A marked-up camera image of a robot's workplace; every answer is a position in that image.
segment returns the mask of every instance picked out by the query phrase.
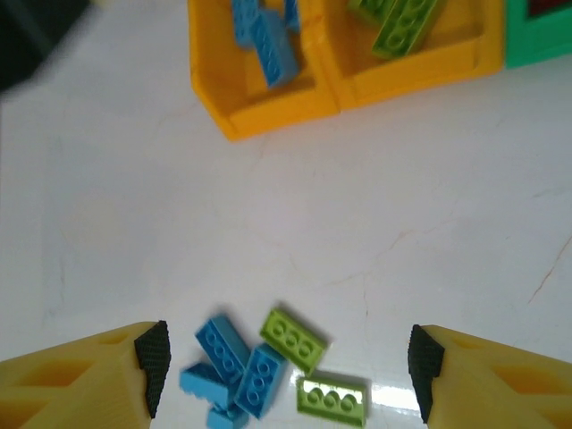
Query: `lime green lego brick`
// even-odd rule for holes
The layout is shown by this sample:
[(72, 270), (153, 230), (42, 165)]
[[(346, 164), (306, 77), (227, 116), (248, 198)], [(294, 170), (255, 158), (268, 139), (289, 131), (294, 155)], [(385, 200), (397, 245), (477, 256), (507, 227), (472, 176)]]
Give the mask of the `lime green lego brick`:
[(362, 21), (381, 26), (394, 3), (395, 0), (349, 0), (348, 9)]
[(278, 308), (266, 318), (260, 336), (305, 374), (312, 374), (327, 348), (324, 340)]
[(321, 378), (296, 381), (299, 413), (354, 427), (366, 425), (366, 386)]
[(372, 52), (386, 60), (415, 52), (437, 21), (446, 1), (396, 0)]

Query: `green plastic bin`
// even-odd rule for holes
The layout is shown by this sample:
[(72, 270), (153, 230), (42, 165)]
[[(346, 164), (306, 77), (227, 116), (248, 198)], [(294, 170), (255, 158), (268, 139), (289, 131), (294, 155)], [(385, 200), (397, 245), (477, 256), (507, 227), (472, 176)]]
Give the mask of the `green plastic bin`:
[(507, 67), (572, 53), (572, 2), (529, 16), (527, 0), (507, 0)]

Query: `yellow bin compartment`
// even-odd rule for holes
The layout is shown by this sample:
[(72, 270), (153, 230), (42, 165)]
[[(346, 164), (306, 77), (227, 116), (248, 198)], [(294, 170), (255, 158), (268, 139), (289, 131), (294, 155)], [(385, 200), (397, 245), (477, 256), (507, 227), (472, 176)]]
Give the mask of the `yellow bin compartment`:
[[(299, 76), (284, 87), (269, 89), (256, 51), (243, 50), (235, 42), (231, 0), (189, 0), (192, 86), (228, 139), (244, 139), (340, 111), (312, 37), (314, 1), (299, 0), (302, 31), (290, 32)], [(283, 13), (282, 3), (266, 0), (265, 5)]]
[(421, 50), (387, 62), (371, 51), (379, 29), (358, 20), (347, 2), (309, 2), (318, 20), (311, 30), (342, 110), (503, 67), (503, 0), (448, 0)]

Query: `white tabletop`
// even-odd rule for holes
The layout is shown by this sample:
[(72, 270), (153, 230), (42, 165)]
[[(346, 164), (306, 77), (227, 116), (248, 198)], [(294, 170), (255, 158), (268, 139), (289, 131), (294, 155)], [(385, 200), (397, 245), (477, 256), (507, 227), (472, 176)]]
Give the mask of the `white tabletop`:
[[(0, 358), (165, 319), (155, 428), (202, 427), (178, 372), (228, 311), (327, 332), (371, 380), (369, 427), (422, 427), (413, 324), (572, 361), (572, 56), (230, 145), (189, 85), (182, 0), (118, 0), (3, 100)], [(298, 415), (289, 372), (252, 427)]]

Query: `blue lego brick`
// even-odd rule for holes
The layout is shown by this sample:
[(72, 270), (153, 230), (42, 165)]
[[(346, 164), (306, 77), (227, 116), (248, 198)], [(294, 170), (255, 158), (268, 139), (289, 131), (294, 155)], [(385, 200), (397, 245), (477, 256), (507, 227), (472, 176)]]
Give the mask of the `blue lego brick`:
[(284, 85), (299, 73), (288, 32), (276, 11), (261, 9), (250, 25), (250, 36), (268, 87)]
[(224, 383), (212, 365), (199, 362), (181, 371), (179, 376), (181, 390), (197, 398), (204, 398), (211, 404), (227, 408), (233, 403), (236, 388)]
[(227, 409), (212, 407), (206, 416), (209, 429), (241, 429), (248, 424), (248, 414), (232, 405)]
[(195, 334), (198, 343), (223, 381), (232, 386), (240, 381), (250, 350), (225, 315), (209, 319)]
[(234, 38), (242, 47), (253, 47), (248, 28), (256, 18), (259, 10), (259, 0), (232, 0), (232, 21)]
[(284, 0), (284, 22), (286, 27), (300, 33), (298, 0)]
[(268, 344), (256, 347), (234, 397), (236, 405), (256, 418), (263, 417), (274, 402), (287, 365), (286, 358)]

